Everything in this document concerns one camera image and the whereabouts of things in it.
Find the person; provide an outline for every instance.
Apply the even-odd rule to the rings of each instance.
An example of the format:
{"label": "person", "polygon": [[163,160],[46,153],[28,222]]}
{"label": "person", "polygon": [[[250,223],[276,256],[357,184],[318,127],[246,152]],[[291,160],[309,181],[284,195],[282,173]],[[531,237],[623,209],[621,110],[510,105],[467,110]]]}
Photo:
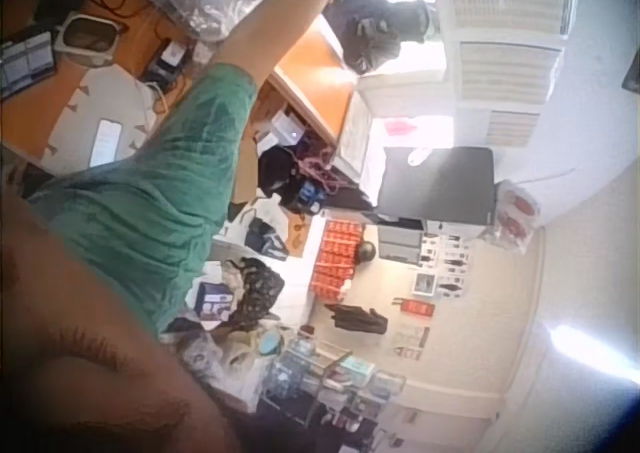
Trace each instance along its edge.
{"label": "person", "polygon": [[3,189],[2,412],[18,451],[308,451],[212,399],[156,335],[224,221],[257,89],[327,1],[264,0],[132,158],[30,204]]}
{"label": "person", "polygon": [[333,0],[323,15],[342,45],[346,65],[359,75],[398,58],[403,42],[424,43],[436,32],[423,0]]}

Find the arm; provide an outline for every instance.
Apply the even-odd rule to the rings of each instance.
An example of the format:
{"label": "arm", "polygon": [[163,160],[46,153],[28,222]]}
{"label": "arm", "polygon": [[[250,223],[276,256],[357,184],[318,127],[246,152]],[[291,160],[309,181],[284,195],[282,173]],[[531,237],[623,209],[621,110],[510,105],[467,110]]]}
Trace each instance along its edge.
{"label": "arm", "polygon": [[246,71],[258,87],[329,0],[264,0],[230,33],[214,58]]}

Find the display case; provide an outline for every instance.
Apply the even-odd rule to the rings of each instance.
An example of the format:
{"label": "display case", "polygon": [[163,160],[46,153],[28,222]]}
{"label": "display case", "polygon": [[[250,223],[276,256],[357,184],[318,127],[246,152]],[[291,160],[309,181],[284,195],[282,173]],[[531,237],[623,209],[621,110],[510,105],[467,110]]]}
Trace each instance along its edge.
{"label": "display case", "polygon": [[325,383],[349,355],[349,350],[298,332],[271,365],[263,400],[308,427]]}

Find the desk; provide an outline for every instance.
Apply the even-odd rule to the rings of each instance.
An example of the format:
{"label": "desk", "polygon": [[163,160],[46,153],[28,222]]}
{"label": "desk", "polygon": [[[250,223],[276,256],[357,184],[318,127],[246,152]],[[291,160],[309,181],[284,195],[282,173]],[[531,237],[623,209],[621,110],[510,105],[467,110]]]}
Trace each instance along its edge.
{"label": "desk", "polygon": [[[3,36],[10,36],[28,25],[37,1],[3,0]],[[147,0],[127,0],[124,12],[135,11],[146,2]],[[115,62],[134,77],[142,73],[160,44],[154,33],[154,26],[157,25],[163,37],[182,41],[187,39],[179,27],[153,7],[128,20],[118,20],[91,3],[87,4],[84,11],[123,21],[129,26],[129,31],[120,40]],[[274,70],[268,83],[291,103],[324,141],[335,145],[355,89],[356,77],[343,67],[334,49],[324,38],[321,31],[323,21],[324,18],[316,20]],[[4,102],[3,141],[33,158],[42,158],[49,135],[85,71],[65,58],[60,58],[58,72],[53,77]],[[167,94],[169,104],[174,103],[176,94],[188,90],[191,80],[187,79],[186,82],[185,88],[176,88]]]}

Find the poster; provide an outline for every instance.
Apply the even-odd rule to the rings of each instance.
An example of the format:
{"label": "poster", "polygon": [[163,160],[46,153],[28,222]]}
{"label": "poster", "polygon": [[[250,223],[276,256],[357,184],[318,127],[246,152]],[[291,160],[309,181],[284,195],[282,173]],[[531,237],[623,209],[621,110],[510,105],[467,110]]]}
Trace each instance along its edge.
{"label": "poster", "polygon": [[422,239],[420,269],[412,293],[434,299],[466,296],[472,243],[455,235],[425,233]]}
{"label": "poster", "polygon": [[429,337],[429,328],[401,323],[391,337],[390,356],[420,361]]}

